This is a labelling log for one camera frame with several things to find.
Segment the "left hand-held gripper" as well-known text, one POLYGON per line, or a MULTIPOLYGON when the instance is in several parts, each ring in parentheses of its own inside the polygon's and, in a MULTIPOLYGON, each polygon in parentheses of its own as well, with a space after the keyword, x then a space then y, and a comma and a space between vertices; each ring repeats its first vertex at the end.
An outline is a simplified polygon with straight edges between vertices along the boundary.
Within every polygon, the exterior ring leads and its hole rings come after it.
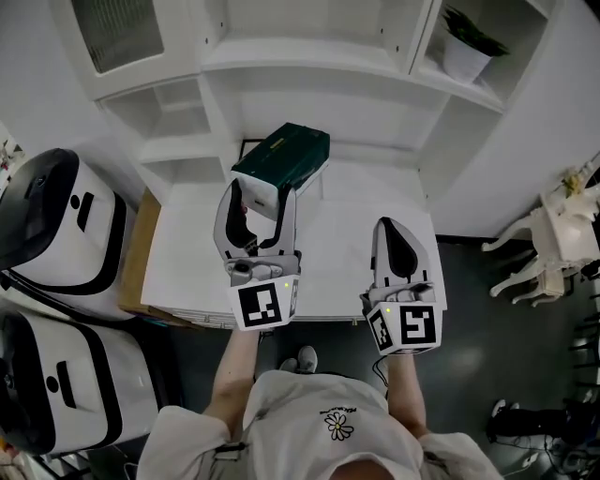
POLYGON ((265 256, 252 257, 258 254, 258 243, 248 229, 247 213, 242 188, 234 179, 219 202, 214 225, 217 250, 227 260, 232 314, 241 331, 287 325, 295 316, 301 275, 301 253, 295 251, 295 189, 286 186, 278 194, 275 232, 259 244, 265 256))

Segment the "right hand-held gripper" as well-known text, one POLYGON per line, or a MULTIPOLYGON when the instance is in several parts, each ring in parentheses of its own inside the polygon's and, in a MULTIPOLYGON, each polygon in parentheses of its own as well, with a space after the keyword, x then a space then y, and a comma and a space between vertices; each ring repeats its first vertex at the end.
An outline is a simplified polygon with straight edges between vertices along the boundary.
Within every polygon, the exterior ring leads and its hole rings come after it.
POLYGON ((427 282, 428 251, 417 237, 396 220, 381 217, 373 230, 371 270, 374 286, 359 298, 379 354, 418 354, 438 348, 443 309, 436 301, 434 283, 427 282), (389 287, 395 277, 410 284, 389 287))

